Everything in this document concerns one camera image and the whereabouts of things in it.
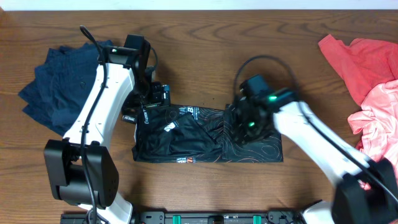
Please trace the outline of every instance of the white wall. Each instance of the white wall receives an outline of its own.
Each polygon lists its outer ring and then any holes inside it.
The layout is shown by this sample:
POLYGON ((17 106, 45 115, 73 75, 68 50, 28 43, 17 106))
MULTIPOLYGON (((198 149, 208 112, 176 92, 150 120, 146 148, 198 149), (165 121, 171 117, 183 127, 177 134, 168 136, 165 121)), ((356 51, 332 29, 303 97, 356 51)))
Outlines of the white wall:
POLYGON ((15 10, 398 9, 398 0, 0 0, 15 10))

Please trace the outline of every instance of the wooden table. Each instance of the wooden table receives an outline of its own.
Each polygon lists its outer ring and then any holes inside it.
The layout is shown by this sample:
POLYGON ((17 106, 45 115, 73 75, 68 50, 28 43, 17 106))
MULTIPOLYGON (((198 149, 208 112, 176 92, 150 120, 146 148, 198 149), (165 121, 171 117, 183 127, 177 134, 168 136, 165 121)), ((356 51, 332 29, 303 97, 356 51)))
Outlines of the wooden table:
MULTIPOLYGON (((144 35, 159 55, 159 80, 180 105, 222 109, 245 60, 278 56, 296 72, 312 110, 352 145, 359 136, 346 119, 359 107, 318 41, 327 34, 346 44, 356 37, 398 39, 396 11, 6 12, 0 18, 0 223, 59 223, 61 213, 81 211, 52 198, 43 149, 61 137, 24 114, 17 95, 48 48, 87 41, 80 24, 116 45, 127 34, 144 35)), ((274 88, 290 86, 283 69, 266 61, 250 65, 240 81, 257 73, 274 88)), ((278 164, 147 164, 132 159, 133 133, 134 125, 118 121, 111 155, 119 191, 140 210, 263 211, 333 198, 322 171, 287 138, 278 164)))

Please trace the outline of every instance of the dark blue cloth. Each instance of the dark blue cloth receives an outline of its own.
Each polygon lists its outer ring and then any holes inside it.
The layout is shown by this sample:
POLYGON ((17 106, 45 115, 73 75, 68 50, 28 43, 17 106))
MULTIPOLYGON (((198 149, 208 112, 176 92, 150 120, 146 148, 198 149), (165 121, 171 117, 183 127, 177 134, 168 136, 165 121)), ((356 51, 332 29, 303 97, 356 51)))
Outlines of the dark blue cloth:
MULTIPOLYGON (((110 40, 101 46, 112 45, 110 40)), ((93 44, 79 49, 49 49, 43 65, 35 68, 35 80, 19 92, 28 105, 23 112, 63 136, 83 108, 93 87, 98 66, 93 44)))

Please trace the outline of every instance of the folded cloth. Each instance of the folded cloth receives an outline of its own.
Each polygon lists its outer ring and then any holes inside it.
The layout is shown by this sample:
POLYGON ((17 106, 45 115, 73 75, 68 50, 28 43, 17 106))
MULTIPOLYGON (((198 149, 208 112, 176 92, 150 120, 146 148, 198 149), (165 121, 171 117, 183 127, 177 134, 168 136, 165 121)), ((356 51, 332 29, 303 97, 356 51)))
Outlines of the folded cloth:
POLYGON ((374 87, 361 107, 348 117, 354 134, 363 133, 357 148, 375 161, 389 159, 398 174, 398 80, 374 87))
POLYGON ((398 79, 398 44, 354 39, 345 46, 328 35, 319 47, 358 105, 376 85, 398 79))
MULTIPOLYGON (((101 46, 112 45, 110 40, 101 46)), ((83 108, 93 87, 98 51, 93 44, 79 49, 49 49, 45 63, 35 68, 35 80, 19 92, 28 105, 23 112, 64 135, 83 108)))
POLYGON ((282 162, 280 134, 243 146, 232 142, 231 110, 229 106, 222 111, 172 105, 141 111, 132 149, 134 160, 282 162))

